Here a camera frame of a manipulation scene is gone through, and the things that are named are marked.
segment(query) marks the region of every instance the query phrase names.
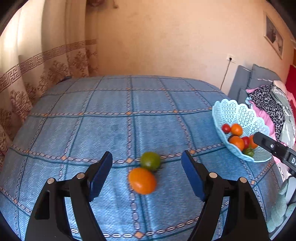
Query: plaid pattern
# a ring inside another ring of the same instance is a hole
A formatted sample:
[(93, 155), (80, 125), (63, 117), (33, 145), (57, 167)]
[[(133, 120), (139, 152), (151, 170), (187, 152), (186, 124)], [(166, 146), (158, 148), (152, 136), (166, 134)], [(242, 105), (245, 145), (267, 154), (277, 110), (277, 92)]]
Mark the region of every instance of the plaid pattern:
[[(157, 76), (70, 79), (38, 101), (8, 150), (0, 175), (0, 209), (24, 240), (35, 201), (49, 177), (72, 178), (105, 151), (113, 166), (92, 203), (107, 240), (186, 240), (203, 203), (194, 196), (181, 166), (184, 150), (223, 178), (245, 176), (264, 216), (270, 214), (282, 178), (274, 161), (246, 163), (221, 144), (211, 107), (227, 98), (200, 80)], [(138, 195), (127, 175), (146, 151), (161, 156), (157, 189)], [(228, 199), (222, 203), (214, 238), (222, 234)], [(80, 239), (70, 199), (67, 213)]]

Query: cable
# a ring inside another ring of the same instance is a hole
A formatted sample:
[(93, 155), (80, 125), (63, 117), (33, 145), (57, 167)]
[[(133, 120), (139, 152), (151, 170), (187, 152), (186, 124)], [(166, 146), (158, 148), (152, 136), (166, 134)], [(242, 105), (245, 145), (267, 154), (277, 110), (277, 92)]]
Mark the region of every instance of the cable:
[(228, 66), (227, 66), (227, 69), (226, 69), (226, 72), (225, 72), (224, 79), (223, 79), (223, 81), (222, 81), (222, 84), (221, 84), (220, 90), (222, 90), (222, 85), (223, 85), (223, 83), (224, 83), (224, 80), (225, 80), (225, 77), (226, 77), (226, 74), (227, 74), (227, 71), (228, 71), (228, 68), (229, 68), (229, 65), (230, 65), (231, 60), (232, 60), (232, 57), (229, 57), (229, 63), (228, 63)]

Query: red cherry tomato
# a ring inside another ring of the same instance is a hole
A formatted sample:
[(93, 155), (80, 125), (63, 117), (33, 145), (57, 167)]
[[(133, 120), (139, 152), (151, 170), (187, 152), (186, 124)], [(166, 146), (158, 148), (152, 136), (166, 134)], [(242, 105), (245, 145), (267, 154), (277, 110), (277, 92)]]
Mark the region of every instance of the red cherry tomato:
[(244, 141), (244, 149), (248, 148), (250, 145), (250, 139), (249, 137), (242, 137), (243, 141)]
[(225, 134), (228, 134), (230, 132), (231, 128), (229, 126), (229, 124), (224, 124), (222, 126), (222, 131), (225, 133)]

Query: basket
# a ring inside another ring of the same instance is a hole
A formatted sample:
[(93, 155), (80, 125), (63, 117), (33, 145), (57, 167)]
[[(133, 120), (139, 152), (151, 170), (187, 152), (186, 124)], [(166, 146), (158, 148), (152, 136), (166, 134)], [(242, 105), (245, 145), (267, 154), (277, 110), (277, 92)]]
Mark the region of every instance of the basket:
[(254, 110), (249, 109), (245, 104), (238, 104), (235, 100), (223, 99), (221, 102), (215, 102), (212, 116), (221, 141), (235, 156), (251, 162), (265, 162), (271, 159), (272, 155), (260, 146), (254, 149), (253, 157), (243, 154), (238, 147), (228, 142), (231, 133), (225, 134), (221, 129), (225, 123), (230, 126), (238, 123), (243, 129), (241, 137), (253, 135), (258, 131), (269, 136), (269, 127), (265, 125), (261, 117), (256, 116)]

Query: leopard print fabric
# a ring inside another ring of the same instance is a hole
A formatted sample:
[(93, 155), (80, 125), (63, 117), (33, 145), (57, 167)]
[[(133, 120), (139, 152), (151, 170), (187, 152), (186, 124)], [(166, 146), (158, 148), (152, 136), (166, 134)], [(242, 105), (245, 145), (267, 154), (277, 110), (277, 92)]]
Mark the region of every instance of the leopard print fabric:
[(249, 96), (259, 109), (266, 111), (266, 113), (270, 116), (270, 119), (275, 126), (276, 140), (279, 141), (285, 122), (285, 116), (283, 108), (270, 94), (273, 86), (274, 84), (263, 85), (254, 90), (252, 93), (249, 93)]

